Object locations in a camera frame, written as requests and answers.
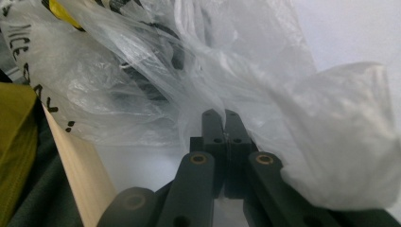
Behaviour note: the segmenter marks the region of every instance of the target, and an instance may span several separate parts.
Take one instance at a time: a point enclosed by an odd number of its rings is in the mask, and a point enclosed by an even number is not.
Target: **plastic bag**
[[[288,1],[129,2],[119,13],[144,12],[124,16],[90,1],[60,2],[169,97],[181,112],[184,148],[200,133],[202,110],[231,109],[260,148],[282,157],[284,179],[313,204],[357,210],[395,201],[400,147],[384,69],[359,63],[315,74]],[[142,58],[138,65],[144,40],[132,37],[140,15],[178,34],[158,30],[184,49],[182,71],[165,63],[149,71]]]
[[[40,2],[3,1],[1,7],[13,58],[67,132],[107,145],[178,143],[178,111],[113,52]]]

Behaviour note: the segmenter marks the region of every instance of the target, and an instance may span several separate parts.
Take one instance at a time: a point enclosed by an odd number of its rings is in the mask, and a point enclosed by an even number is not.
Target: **olive green fabric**
[[[12,217],[35,159],[36,95],[29,86],[0,82],[0,226]]]

